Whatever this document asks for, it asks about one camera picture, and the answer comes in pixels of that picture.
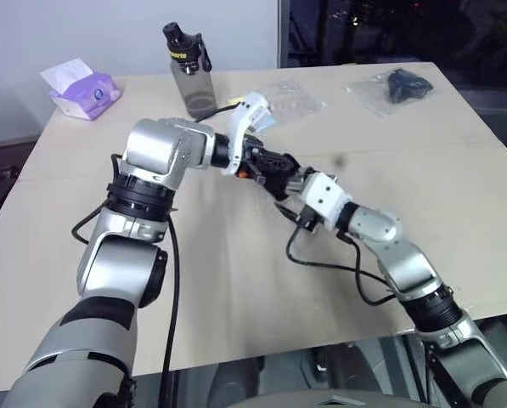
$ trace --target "table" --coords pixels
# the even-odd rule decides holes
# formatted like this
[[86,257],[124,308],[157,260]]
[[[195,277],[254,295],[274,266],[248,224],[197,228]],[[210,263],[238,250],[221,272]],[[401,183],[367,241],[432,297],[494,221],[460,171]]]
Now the table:
[[[343,88],[397,66],[427,78],[436,92],[384,119]],[[221,105],[283,78],[327,107],[270,129],[266,147],[337,175],[356,202],[399,214],[472,317],[507,313],[507,150],[436,66],[213,74]],[[95,122],[54,112],[0,212],[0,389],[12,385],[48,328],[77,300],[84,246],[70,228],[104,199],[110,154],[124,149],[139,119],[185,116],[171,76],[116,81],[122,98]],[[227,119],[222,113],[206,123],[224,131]],[[362,303],[352,274],[290,263],[284,245],[293,227],[251,181],[190,170],[175,207],[182,288],[172,369],[412,328],[396,302]],[[295,253],[352,263],[351,251],[326,231],[299,235]],[[364,268],[377,271],[363,253]],[[161,369],[171,271],[172,261],[161,296],[138,314],[135,375]],[[372,282],[365,286],[371,296],[384,294]]]

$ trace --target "tissue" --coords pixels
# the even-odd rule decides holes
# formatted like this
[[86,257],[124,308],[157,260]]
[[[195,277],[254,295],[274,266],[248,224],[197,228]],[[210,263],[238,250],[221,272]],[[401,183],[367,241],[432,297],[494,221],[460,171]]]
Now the tissue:
[[93,72],[79,58],[40,75],[54,89],[50,98],[68,116],[92,121],[121,96],[111,76]]

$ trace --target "robotic arm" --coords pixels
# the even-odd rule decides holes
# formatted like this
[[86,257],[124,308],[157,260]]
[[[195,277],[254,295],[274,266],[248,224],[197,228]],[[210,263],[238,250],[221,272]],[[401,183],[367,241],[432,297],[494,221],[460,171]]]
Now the robotic arm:
[[183,119],[143,119],[134,127],[78,268],[80,300],[51,327],[4,408],[132,406],[137,312],[157,299],[165,275],[167,254],[156,243],[185,170],[209,166],[254,179],[276,201],[297,196],[338,237],[361,240],[429,348],[453,406],[507,408],[504,364],[399,219],[360,207],[334,178],[245,135],[268,115],[268,103],[254,93],[234,112],[228,137]]

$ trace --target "wooden table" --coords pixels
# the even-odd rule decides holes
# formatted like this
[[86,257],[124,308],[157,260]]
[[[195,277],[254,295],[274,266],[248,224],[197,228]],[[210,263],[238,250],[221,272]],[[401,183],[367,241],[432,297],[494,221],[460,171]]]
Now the wooden table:
[[[402,65],[435,92],[385,119],[343,88]],[[507,313],[507,150],[443,74],[433,64],[410,63],[213,75],[221,105],[285,78],[327,107],[270,129],[266,147],[336,174],[356,202],[400,215],[474,318]],[[122,98],[95,122],[55,111],[0,212],[0,389],[12,385],[77,300],[84,246],[70,227],[104,199],[110,154],[123,151],[139,119],[185,116],[170,76],[117,82]],[[227,119],[223,113],[206,123],[221,132]],[[252,182],[190,170],[175,205],[182,288],[172,369],[411,329],[396,302],[362,303],[351,274],[290,263],[284,245],[293,227]],[[326,231],[300,235],[295,252],[352,262]],[[377,271],[364,254],[364,268]],[[372,296],[384,294],[365,285]],[[167,273],[157,302],[139,312],[134,374],[161,369],[171,295]]]

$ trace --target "yellow label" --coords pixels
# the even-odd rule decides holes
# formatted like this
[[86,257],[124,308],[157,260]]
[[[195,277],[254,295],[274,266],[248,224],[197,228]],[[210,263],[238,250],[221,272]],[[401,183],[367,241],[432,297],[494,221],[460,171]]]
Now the yellow label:
[[170,52],[170,56],[173,58],[181,58],[182,60],[187,58],[187,54],[185,53],[173,53],[172,51]]

